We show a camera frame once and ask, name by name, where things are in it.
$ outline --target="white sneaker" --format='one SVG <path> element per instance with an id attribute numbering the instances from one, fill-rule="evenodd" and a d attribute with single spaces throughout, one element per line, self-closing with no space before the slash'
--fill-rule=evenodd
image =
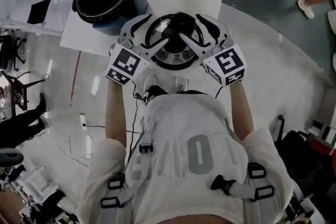
<path id="1" fill-rule="evenodd" d="M 148 89 L 152 86 L 156 85 L 156 80 L 153 76 L 148 76 L 146 79 L 145 79 L 145 82 L 143 84 L 143 88 L 145 89 L 145 92 L 148 91 Z"/>
<path id="2" fill-rule="evenodd" d="M 311 7 L 309 6 L 306 6 L 305 5 L 305 2 L 303 0 L 298 0 L 298 5 L 299 5 L 299 8 L 301 8 L 305 15 L 309 18 L 309 19 L 314 19 L 315 15 L 313 13 L 313 11 L 311 10 Z"/>
<path id="3" fill-rule="evenodd" d="M 188 81 L 186 78 L 176 77 L 176 93 L 185 92 L 188 88 Z"/>

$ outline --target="black buckle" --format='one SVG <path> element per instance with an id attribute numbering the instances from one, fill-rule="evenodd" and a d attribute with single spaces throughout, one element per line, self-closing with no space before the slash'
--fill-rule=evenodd
<path id="1" fill-rule="evenodd" d="M 120 174 L 117 175 L 114 178 L 110 178 L 109 183 L 108 183 L 108 188 L 109 189 L 118 189 L 122 188 L 122 186 L 125 183 L 125 174 Z"/>
<path id="2" fill-rule="evenodd" d="M 260 191 L 265 191 L 266 189 L 270 189 L 271 192 L 268 194 L 264 194 L 264 195 L 259 194 Z M 273 195 L 274 195 L 274 188 L 271 185 L 262 187 L 262 188 L 256 188 L 256 194 L 254 196 L 254 199 L 250 199 L 250 201 L 254 202 L 254 201 L 266 199 L 266 198 L 272 197 Z"/>
<path id="3" fill-rule="evenodd" d="M 148 153 L 148 150 L 150 150 L 151 152 L 153 152 L 153 144 L 140 144 L 139 145 L 139 151 L 140 153 L 142 153 L 142 150 L 145 150 L 145 153 Z"/>
<path id="4" fill-rule="evenodd" d="M 265 168 L 258 163 L 249 163 L 247 165 L 248 176 L 251 179 L 264 178 L 266 176 Z"/>
<path id="5" fill-rule="evenodd" d="M 103 198 L 100 200 L 101 208 L 114 208 L 114 207 L 122 208 L 124 207 L 124 205 L 125 203 L 120 204 L 120 201 L 117 196 L 111 198 Z"/>
<path id="6" fill-rule="evenodd" d="M 221 189 L 227 196 L 230 195 L 230 189 L 235 180 L 225 180 L 222 175 L 218 175 L 211 184 L 210 189 L 217 190 Z"/>

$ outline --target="white floor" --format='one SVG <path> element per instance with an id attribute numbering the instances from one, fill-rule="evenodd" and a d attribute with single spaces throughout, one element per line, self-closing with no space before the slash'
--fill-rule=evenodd
<path id="1" fill-rule="evenodd" d="M 248 63 L 244 85 L 255 128 L 269 126 L 282 114 L 286 130 L 303 130 L 307 119 L 317 112 L 323 95 L 325 82 L 318 76 L 315 64 L 285 37 L 231 7 L 223 5 L 220 20 L 229 28 Z M 104 125 L 107 79 L 103 72 L 108 58 L 81 53 L 71 101 L 79 52 L 61 48 L 59 43 L 60 38 L 55 36 L 28 36 L 28 61 L 21 71 L 32 71 L 34 75 L 29 76 L 29 81 L 46 78 L 45 83 L 29 88 L 29 108 L 38 104 L 38 94 L 44 91 L 48 99 L 46 120 L 49 128 L 40 138 L 25 142 L 20 150 L 36 167 L 45 165 L 53 180 L 76 205 L 90 164 L 83 157 L 94 152 L 95 144 L 104 138 L 102 128 L 82 131 L 79 114 L 86 115 L 88 125 Z M 174 78 L 166 77 L 166 81 L 158 84 L 172 91 Z M 220 85 L 209 76 L 202 77 L 202 81 L 190 81 L 190 89 L 214 96 Z M 124 88 L 128 130 L 132 130 L 135 112 L 133 89 L 133 84 Z M 230 115 L 229 90 L 223 89 L 218 99 Z M 140 131 L 143 110 L 142 102 L 138 105 L 136 131 Z"/>

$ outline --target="cooker handle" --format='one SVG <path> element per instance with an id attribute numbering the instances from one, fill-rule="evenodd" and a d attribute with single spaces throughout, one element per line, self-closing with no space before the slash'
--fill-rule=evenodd
<path id="1" fill-rule="evenodd" d="M 77 10 L 77 0 L 73 0 L 72 1 L 72 10 L 74 11 L 74 12 L 77 12 L 78 10 Z"/>

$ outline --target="white t-shirt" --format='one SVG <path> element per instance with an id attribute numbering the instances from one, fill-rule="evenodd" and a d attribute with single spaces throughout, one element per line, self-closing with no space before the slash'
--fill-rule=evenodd
<path id="1" fill-rule="evenodd" d="M 249 134 L 242 144 L 230 135 L 221 104 L 205 94 L 161 95 L 145 109 L 145 122 L 154 121 L 153 156 L 149 179 L 132 200 L 132 214 L 118 223 L 156 224 L 178 216 L 216 215 L 234 224 L 244 223 L 243 201 L 210 190 L 217 175 L 244 183 L 248 156 L 267 168 L 285 209 L 292 194 L 292 182 L 275 149 L 268 130 Z M 137 170 L 133 169 L 139 151 L 132 155 L 126 170 L 126 182 L 132 187 Z M 124 170 L 125 148 L 106 139 L 92 157 L 87 187 L 79 204 L 82 224 L 97 223 L 100 199 L 108 192 L 110 177 Z"/>

